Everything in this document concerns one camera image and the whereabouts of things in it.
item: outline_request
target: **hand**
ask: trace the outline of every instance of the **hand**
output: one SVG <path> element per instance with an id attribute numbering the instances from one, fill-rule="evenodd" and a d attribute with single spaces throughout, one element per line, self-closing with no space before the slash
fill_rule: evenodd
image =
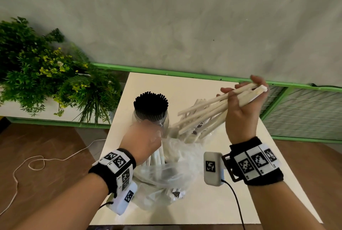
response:
<path id="1" fill-rule="evenodd" d="M 251 80 L 268 88 L 266 81 L 258 76 L 251 75 Z M 249 82 L 243 82 L 235 85 L 238 89 Z M 269 90 L 260 94 L 252 102 L 240 107 L 237 95 L 232 88 L 221 88 L 223 93 L 228 93 L 228 113 L 226 117 L 226 132 L 232 144 L 242 143 L 256 136 L 256 126 L 259 120 L 261 107 L 264 104 Z"/>
<path id="2" fill-rule="evenodd" d="M 135 122 L 122 138 L 119 148 L 129 151 L 138 166 L 161 146 L 161 137 L 158 137 L 158 131 L 161 136 L 160 126 L 148 120 Z"/>

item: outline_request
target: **cable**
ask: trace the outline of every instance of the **cable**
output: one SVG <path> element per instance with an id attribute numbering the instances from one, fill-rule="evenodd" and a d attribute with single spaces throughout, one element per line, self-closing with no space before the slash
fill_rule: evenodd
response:
<path id="1" fill-rule="evenodd" d="M 15 194 L 14 194 L 14 196 L 13 196 L 11 202 L 8 204 L 8 206 L 4 209 L 4 211 L 2 211 L 2 212 L 0 213 L 0 216 L 1 216 L 3 213 L 5 213 L 5 211 L 12 205 L 12 203 L 13 203 L 15 197 L 16 197 L 17 194 L 18 194 L 18 180 L 17 180 L 17 178 L 15 177 L 15 172 L 16 172 L 16 171 L 17 171 L 17 170 L 18 170 L 18 169 L 19 169 L 27 160 L 32 159 L 32 158 L 35 158 L 35 157 L 42 157 L 41 159 L 35 159 L 35 160 L 29 162 L 29 164 L 28 164 L 28 167 L 29 167 L 31 170 L 42 170 L 42 169 L 45 168 L 45 161 L 52 161 L 52 160 L 65 161 L 65 160 L 69 159 L 70 157 L 73 157 L 75 154 L 78 154 L 79 152 L 81 152 L 81 151 L 87 149 L 87 148 L 90 147 L 94 142 L 96 142 L 96 141 L 101 141 L 101 140 L 105 140 L 105 139 L 97 139 L 97 140 L 94 140 L 94 141 L 92 141 L 92 143 L 91 143 L 90 145 L 88 145 L 87 147 L 85 147 L 85 148 L 79 150 L 78 152 L 74 153 L 73 155 L 70 155 L 68 158 L 65 158 L 65 159 L 56 159 L 56 158 L 54 158 L 54 159 L 45 159 L 42 155 L 36 155 L 36 156 L 32 156 L 32 157 L 27 158 L 26 160 L 24 160 L 24 161 L 23 161 L 23 162 L 14 170 L 14 172 L 12 173 L 13 179 L 14 179 L 14 181 L 15 181 Z M 41 167 L 41 168 L 39 168 L 39 169 L 34 169 L 34 168 L 32 168 L 30 164 L 33 163 L 33 162 L 35 162 L 35 161 L 43 161 L 43 162 L 44 162 L 43 167 Z"/>
<path id="2" fill-rule="evenodd" d="M 224 183 L 226 183 L 226 184 L 232 189 L 233 194 L 234 194 L 235 199 L 236 199 L 237 207 L 239 208 L 239 213 L 240 213 L 240 218 L 241 218 L 243 230 L 246 230 L 246 229 L 245 229 L 245 224 L 243 223 L 243 219 L 242 219 L 242 214 L 241 214 L 241 209 L 240 209 L 239 201 L 237 200 L 237 196 L 236 196 L 236 194 L 235 194 L 235 191 L 233 190 L 232 186 L 231 186 L 228 182 L 226 182 L 225 180 L 221 180 L 221 181 L 224 182 Z"/>
<path id="3" fill-rule="evenodd" d="M 320 88 L 320 87 L 331 87 L 331 88 L 338 88 L 338 89 L 342 89 L 342 87 L 339 87 L 339 86 L 332 86 L 332 85 L 322 85 L 322 86 L 317 86 L 316 84 L 314 84 L 314 83 L 311 83 L 311 86 L 312 87 L 318 87 L 318 88 Z"/>
<path id="4" fill-rule="evenodd" d="M 105 205 L 113 204 L 113 203 L 114 203 L 113 201 L 106 202 L 106 203 L 104 203 L 103 205 L 101 205 L 101 206 L 99 207 L 99 209 L 100 209 L 101 207 L 105 206 Z"/>

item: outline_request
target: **artificial plant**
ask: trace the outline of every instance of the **artificial plant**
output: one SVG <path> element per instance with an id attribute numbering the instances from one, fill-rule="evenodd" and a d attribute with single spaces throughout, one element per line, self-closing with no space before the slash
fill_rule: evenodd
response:
<path id="1" fill-rule="evenodd" d="M 110 72 L 95 68 L 78 48 L 73 55 L 52 42 L 63 42 L 58 29 L 39 36 L 25 18 L 0 23 L 0 104 L 18 101 L 21 109 L 31 115 L 45 109 L 44 101 L 53 97 L 59 103 L 61 116 L 67 106 L 77 106 L 80 122 L 90 122 L 94 114 L 108 120 L 121 96 L 117 78 Z"/>

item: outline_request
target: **forearm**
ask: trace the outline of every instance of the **forearm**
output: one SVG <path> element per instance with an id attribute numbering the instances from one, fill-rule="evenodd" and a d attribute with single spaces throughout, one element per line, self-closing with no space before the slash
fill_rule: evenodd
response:
<path id="1" fill-rule="evenodd" d="M 108 188 L 104 180 L 90 173 L 15 230 L 84 230 L 107 195 Z"/>
<path id="2" fill-rule="evenodd" d="M 264 230 L 324 229 L 284 181 L 248 189 Z"/>

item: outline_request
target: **bundle of straws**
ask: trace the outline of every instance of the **bundle of straws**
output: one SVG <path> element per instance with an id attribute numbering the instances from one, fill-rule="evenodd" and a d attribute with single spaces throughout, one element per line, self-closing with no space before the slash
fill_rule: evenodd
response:
<path id="1" fill-rule="evenodd" d="M 233 90 L 237 94 L 239 106 L 242 107 L 257 96 L 267 91 L 267 87 L 258 87 L 255 83 L 250 83 L 241 88 Z M 213 130 L 224 123 L 228 109 L 228 93 L 209 100 L 197 100 L 192 107 L 178 112 L 182 116 L 181 120 L 172 125 L 173 131 L 177 130 L 177 138 L 189 142 L 191 135 L 196 135 L 190 142 L 201 140 L 209 135 Z"/>

